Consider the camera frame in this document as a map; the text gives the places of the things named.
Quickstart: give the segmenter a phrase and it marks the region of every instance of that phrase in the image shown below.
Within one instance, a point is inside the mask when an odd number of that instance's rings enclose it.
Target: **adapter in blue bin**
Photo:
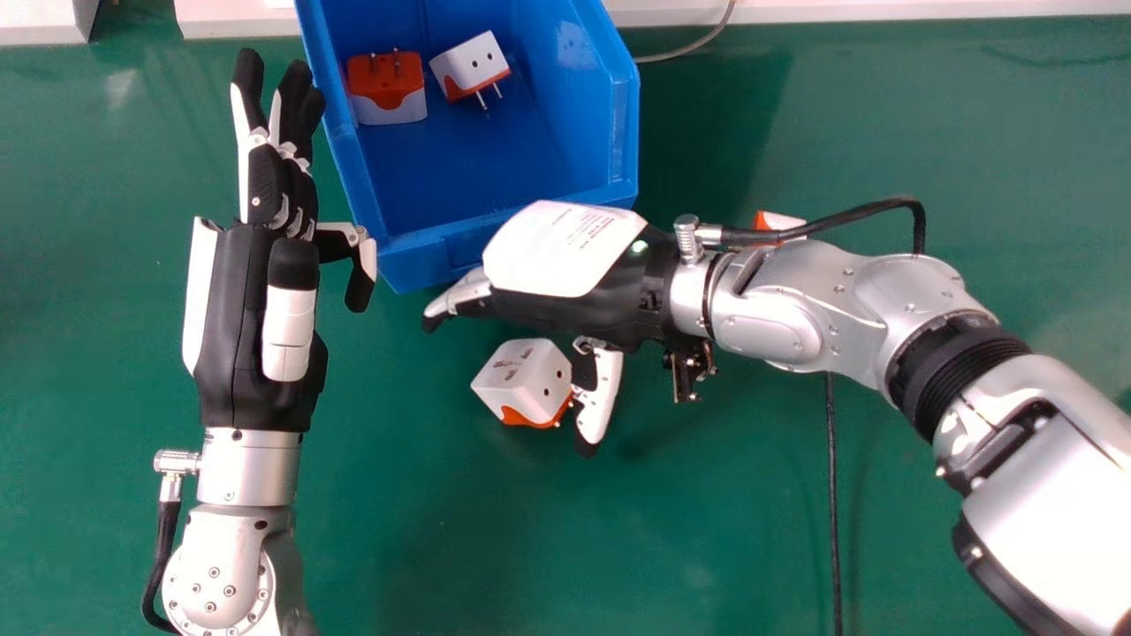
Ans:
[[[640,78],[601,0],[295,5],[354,221],[377,239],[381,276],[397,293],[478,266],[495,230],[534,200],[636,200]],[[398,49],[430,60],[485,31],[511,68],[489,110],[448,103],[425,67],[426,119],[356,123],[349,58]]]

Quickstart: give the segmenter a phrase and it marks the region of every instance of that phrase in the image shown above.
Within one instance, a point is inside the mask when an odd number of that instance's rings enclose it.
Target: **robotic arm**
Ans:
[[[423,327],[498,316],[623,352],[657,341],[676,402],[698,399],[714,346],[847,376],[933,445],[935,474],[964,498],[956,553],[1015,620],[1038,635],[1131,634],[1131,418],[1003,330],[946,263],[804,239],[897,207],[915,214],[922,252],[923,209],[907,198],[778,232],[685,215],[674,234],[628,210],[541,201]]]
[[[199,453],[161,450],[158,538],[141,611],[171,634],[314,636],[292,502],[303,435],[326,379],[314,332],[321,263],[352,257],[346,306],[364,311],[377,277],[365,230],[319,223],[311,138],[325,108],[295,61],[259,105],[264,62],[240,52],[231,84],[240,216],[193,222],[182,355],[205,427]],[[197,501],[173,551],[185,476]],[[167,618],[154,608],[158,587]]]

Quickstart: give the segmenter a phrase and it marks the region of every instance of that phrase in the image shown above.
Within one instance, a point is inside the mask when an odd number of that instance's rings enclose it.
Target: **black ribbed joint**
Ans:
[[[920,436],[931,441],[962,389],[1002,362],[1030,352],[986,316],[951,318],[903,351],[888,393]]]

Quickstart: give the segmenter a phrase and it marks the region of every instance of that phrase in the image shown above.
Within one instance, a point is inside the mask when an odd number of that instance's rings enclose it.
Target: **green table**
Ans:
[[[181,366],[190,218],[233,214],[236,42],[185,43],[167,2],[104,6],[89,48],[0,51],[0,633],[147,634],[162,446],[197,448]],[[1037,350],[1128,404],[1131,20],[728,29],[642,70],[641,196],[749,222],[895,192],[927,248]],[[689,31],[627,34],[638,51]],[[256,44],[277,79],[296,40]],[[346,218],[325,138],[325,218]],[[907,221],[838,231],[903,250]],[[418,332],[428,294],[369,313],[323,281],[328,388],[299,542],[323,633],[827,634],[821,380],[724,355],[673,406],[648,349],[603,453],[504,429],[467,388],[516,332]],[[959,499],[878,395],[840,383],[853,634],[1007,634],[951,555]]]

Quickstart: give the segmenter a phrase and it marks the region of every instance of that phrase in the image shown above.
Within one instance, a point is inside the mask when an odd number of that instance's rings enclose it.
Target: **robotic hand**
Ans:
[[[352,257],[346,306],[364,311],[377,246],[363,227],[318,223],[311,139],[325,109],[302,61],[287,68],[270,118],[264,62],[240,51],[231,84],[240,217],[193,222],[182,354],[200,396],[200,453],[161,450],[158,538],[146,620],[193,636],[313,636],[291,504],[303,433],[326,379],[314,332],[319,264]],[[172,551],[181,484],[197,500]],[[154,608],[158,586],[162,618]]]
[[[805,239],[898,207],[915,215],[915,253]],[[847,376],[933,444],[935,474],[964,497],[955,550],[1015,620],[1038,635],[1131,635],[1131,418],[1002,330],[953,268],[922,255],[924,235],[908,198],[777,232],[684,215],[674,235],[632,212],[539,201],[423,327],[498,316],[615,351],[657,341],[676,402],[698,398],[715,345]]]

